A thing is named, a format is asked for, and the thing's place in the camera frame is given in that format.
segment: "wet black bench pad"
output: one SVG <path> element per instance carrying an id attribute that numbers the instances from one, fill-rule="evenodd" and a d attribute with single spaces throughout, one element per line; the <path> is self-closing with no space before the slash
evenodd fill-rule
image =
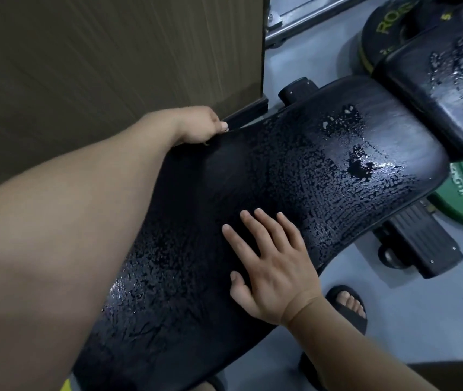
<path id="1" fill-rule="evenodd" d="M 149 212 L 75 374 L 85 391 L 189 388 L 272 327 L 229 297 L 246 276 L 221 234 L 239 212 L 284 212 L 319 272 L 448 174 L 441 144 L 378 83 L 348 77 L 309 100 L 166 157 Z"/>

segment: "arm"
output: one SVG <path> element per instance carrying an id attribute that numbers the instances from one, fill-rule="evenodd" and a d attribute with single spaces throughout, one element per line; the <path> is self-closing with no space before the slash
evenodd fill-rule
<path id="1" fill-rule="evenodd" d="M 251 279 L 231 273 L 231 297 L 250 315 L 284 325 L 298 340 L 330 391 L 435 391 L 403 363 L 381 351 L 340 315 L 321 293 L 320 280 L 298 229 L 282 215 L 241 212 L 261 257 L 229 226 L 222 232 Z"/>
<path id="2" fill-rule="evenodd" d="M 207 107 L 150 113 L 0 186 L 0 389 L 59 389 L 177 142 L 227 124 Z"/>

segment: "metal bar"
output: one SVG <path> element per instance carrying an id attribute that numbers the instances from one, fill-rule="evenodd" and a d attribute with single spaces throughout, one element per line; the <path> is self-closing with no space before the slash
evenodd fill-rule
<path id="1" fill-rule="evenodd" d="M 311 0 L 280 15 L 282 25 L 266 34 L 266 48 L 276 47 L 284 40 L 330 19 L 365 0 Z"/>

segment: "wooden panel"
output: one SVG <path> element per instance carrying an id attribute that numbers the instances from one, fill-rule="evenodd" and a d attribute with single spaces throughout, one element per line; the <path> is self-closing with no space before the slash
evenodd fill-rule
<path id="1" fill-rule="evenodd" d="M 263 0 L 0 0 L 0 182 L 148 111 L 261 97 Z"/>

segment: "hand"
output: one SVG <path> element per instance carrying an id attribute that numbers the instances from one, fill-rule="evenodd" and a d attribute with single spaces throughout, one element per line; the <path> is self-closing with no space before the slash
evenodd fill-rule
<path id="1" fill-rule="evenodd" d="M 204 143 L 215 134 L 228 131 L 228 124 L 205 106 L 164 109 L 151 112 L 143 119 L 154 125 L 166 124 L 171 129 L 173 145 Z"/>
<path id="2" fill-rule="evenodd" d="M 249 315 L 274 325 L 288 326 L 308 304 L 323 298 L 320 280 L 311 263 L 302 235 L 282 213 L 274 220 L 261 209 L 240 213 L 255 237 L 261 256 L 229 225 L 224 237 L 244 264 L 252 289 L 238 272 L 231 272 L 230 295 Z"/>

